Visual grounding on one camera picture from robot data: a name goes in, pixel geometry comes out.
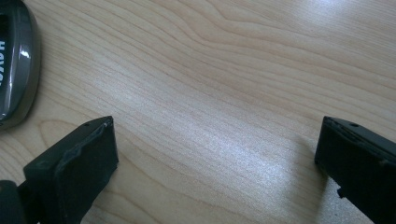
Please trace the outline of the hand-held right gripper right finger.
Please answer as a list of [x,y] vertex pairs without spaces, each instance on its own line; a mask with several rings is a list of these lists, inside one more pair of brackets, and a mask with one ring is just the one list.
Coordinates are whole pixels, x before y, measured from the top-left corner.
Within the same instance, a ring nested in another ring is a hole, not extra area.
[[396,143],[363,126],[325,117],[315,164],[374,224],[396,224]]

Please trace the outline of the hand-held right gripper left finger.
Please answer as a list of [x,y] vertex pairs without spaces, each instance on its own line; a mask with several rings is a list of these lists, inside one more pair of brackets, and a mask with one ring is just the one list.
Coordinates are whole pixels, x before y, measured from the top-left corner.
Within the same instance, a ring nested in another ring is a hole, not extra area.
[[28,223],[79,224],[118,162],[112,117],[78,126],[23,168]]

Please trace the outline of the glossy grey oval device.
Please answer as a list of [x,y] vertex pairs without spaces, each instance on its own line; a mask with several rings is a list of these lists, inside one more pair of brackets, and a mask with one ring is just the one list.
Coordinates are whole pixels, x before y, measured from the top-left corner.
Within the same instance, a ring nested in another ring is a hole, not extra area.
[[27,116],[40,77],[38,25],[23,0],[0,0],[0,131]]

